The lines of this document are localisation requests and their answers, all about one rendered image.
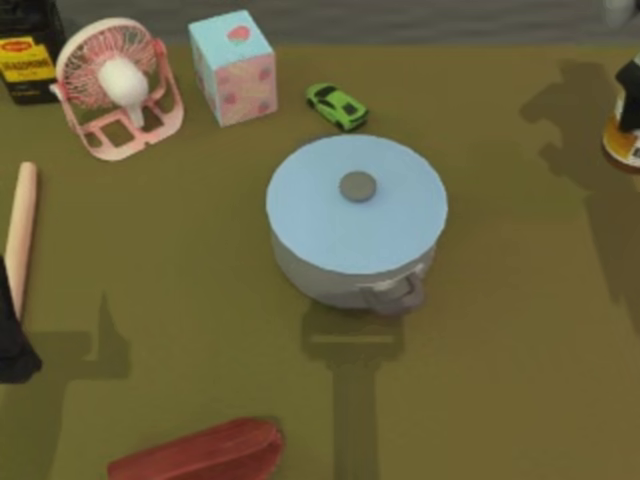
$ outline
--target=box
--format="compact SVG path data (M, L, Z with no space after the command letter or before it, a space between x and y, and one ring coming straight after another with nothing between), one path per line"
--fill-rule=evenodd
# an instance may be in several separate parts
M276 60L247 10L189 25L196 79L220 126L278 109Z

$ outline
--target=box top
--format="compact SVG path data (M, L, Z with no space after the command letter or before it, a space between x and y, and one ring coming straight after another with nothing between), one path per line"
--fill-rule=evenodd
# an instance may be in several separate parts
M189 32L211 69L273 53L247 10L193 22Z

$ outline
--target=rolling pin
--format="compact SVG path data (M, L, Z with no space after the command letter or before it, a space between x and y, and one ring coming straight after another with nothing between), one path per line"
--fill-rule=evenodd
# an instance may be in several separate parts
M22 319L24 293L29 268L31 240L36 214L38 170L31 162L24 162L18 171L13 197L9 233L5 247L7 276L16 316Z

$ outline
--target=fan stand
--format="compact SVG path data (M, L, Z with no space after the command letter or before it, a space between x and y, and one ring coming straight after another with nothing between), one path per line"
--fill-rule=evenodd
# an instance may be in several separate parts
M106 160L108 162L123 160L134 153L144 150L147 145L153 145L167 137L170 137L182 126L182 121L184 119L184 104L169 65L167 49L162 40L156 38L153 39L153 42L154 50L156 52L159 84L158 87L151 92L147 99L142 103L141 108L149 108L149 110L151 110L153 114L162 121L162 125L150 132L145 132L134 127L124 108L119 108L96 120L80 125L69 102L67 92L64 91L64 86L58 84L58 87L62 87L59 88L59 92L61 94L60 103L62 104L62 109L69 126L80 136L82 143L87 147L87 150L101 160ZM167 87L171 89L174 105L170 112L163 113L158 107L158 102L167 92ZM121 122L133 136L131 141L121 146L114 145L103 132L104 127L116 121ZM87 140L89 135L97 137L100 145L97 147L90 145Z

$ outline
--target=wooden table surface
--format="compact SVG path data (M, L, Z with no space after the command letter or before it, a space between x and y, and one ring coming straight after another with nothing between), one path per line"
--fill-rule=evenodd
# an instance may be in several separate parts
M639 478L640 194L599 150L634 53L282 47L280 111L223 130L176 49L183 130L119 164L59 106L1 97L2 228L20 162L42 176L25 325L45 370L0 389L0 477L105 478L259 415L287 437L274 480ZM384 348L340 342L367 319L314 305L271 255L265 187L333 133L302 96L325 80L450 198L428 304L378 325Z

